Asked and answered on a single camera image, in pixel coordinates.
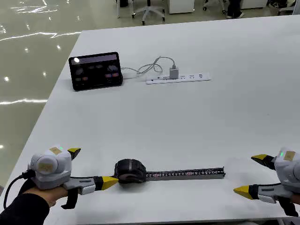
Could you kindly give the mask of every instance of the white cable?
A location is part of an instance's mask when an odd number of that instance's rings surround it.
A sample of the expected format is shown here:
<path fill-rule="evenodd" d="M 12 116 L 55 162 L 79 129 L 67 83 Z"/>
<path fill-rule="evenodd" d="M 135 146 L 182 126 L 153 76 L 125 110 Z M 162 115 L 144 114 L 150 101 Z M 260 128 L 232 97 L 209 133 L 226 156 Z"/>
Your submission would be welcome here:
<path fill-rule="evenodd" d="M 156 59 L 154 60 L 153 63 L 151 63 L 151 64 L 146 64 L 146 65 L 140 67 L 139 69 L 133 69 L 133 68 L 130 68 L 130 67 L 122 67 L 121 69 L 131 69 L 131 70 L 133 70 L 133 71 L 136 72 L 136 76 L 134 76 L 134 77 L 129 77 L 129 78 L 126 78 L 126 79 L 137 78 L 137 77 L 139 77 L 139 75 L 144 75 L 145 73 L 149 72 L 149 71 L 152 70 L 152 69 L 153 69 L 155 72 L 157 72 L 157 73 L 162 73 L 162 72 L 163 72 L 163 68 L 161 67 L 161 65 L 157 64 L 157 62 L 158 62 L 160 59 L 170 59 L 170 60 L 172 60 L 172 62 L 173 62 L 173 67 L 175 67 L 175 61 L 174 61 L 172 58 L 170 58 L 170 57 L 159 56 L 158 58 L 156 58 Z"/>

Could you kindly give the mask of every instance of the charger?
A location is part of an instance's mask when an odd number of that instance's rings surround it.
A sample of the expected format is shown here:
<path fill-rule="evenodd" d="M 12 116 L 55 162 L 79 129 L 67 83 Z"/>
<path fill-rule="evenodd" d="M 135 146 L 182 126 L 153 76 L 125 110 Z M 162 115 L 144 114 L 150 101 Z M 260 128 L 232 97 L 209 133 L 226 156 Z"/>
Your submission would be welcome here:
<path fill-rule="evenodd" d="M 175 80 L 179 78 L 179 69 L 175 64 L 170 68 L 170 77 L 171 80 Z"/>

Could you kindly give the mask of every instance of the chair base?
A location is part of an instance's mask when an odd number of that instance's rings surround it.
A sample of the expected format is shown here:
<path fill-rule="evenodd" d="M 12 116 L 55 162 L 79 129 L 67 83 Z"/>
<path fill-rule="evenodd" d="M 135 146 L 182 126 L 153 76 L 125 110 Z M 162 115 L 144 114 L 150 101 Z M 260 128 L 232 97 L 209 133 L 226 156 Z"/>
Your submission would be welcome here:
<path fill-rule="evenodd" d="M 165 21 L 165 10 L 163 7 L 159 7 L 159 6 L 145 6 L 143 8 L 139 8 L 135 11 L 135 14 L 137 13 L 140 13 L 140 12 L 144 12 L 144 15 L 142 17 L 142 24 L 145 25 L 145 20 L 146 20 L 146 17 L 147 15 L 149 14 L 149 12 L 154 12 L 156 13 L 157 15 L 161 16 L 163 21 Z"/>
<path fill-rule="evenodd" d="M 225 1 L 224 0 L 218 0 L 218 2 L 221 4 L 222 14 L 226 15 L 227 11 L 226 11 L 225 4 L 224 4 Z M 208 5 L 209 5 L 209 0 L 205 0 L 205 3 L 203 4 L 203 11 L 207 10 Z"/>

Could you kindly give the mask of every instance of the person's leg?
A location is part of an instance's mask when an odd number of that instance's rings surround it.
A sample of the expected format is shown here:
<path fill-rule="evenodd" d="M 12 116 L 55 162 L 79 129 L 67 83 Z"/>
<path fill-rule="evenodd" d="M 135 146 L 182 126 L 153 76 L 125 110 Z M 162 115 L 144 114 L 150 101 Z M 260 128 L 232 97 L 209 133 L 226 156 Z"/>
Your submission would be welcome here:
<path fill-rule="evenodd" d="M 231 0 L 233 5 L 233 17 L 234 18 L 242 18 L 243 13 L 240 11 L 240 2 L 241 0 Z"/>
<path fill-rule="evenodd" d="M 234 0 L 229 0 L 229 6 L 227 10 L 227 17 L 229 19 L 233 18 Z"/>

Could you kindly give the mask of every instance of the sticker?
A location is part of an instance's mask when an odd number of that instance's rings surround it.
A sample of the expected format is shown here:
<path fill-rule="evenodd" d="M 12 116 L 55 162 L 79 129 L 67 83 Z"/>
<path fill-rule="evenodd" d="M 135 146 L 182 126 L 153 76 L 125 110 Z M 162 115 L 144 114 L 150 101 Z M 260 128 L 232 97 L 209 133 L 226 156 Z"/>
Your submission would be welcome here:
<path fill-rule="evenodd" d="M 294 151 L 286 151 L 284 160 L 292 161 L 295 156 L 295 153 L 296 152 L 294 152 Z"/>
<path fill-rule="evenodd" d="M 58 154 L 61 153 L 61 150 L 59 150 L 59 149 L 56 148 L 56 147 L 50 148 L 50 151 L 53 152 L 55 155 L 58 155 Z"/>
<path fill-rule="evenodd" d="M 40 163 L 38 164 L 39 171 L 52 172 L 53 165 L 49 163 Z"/>

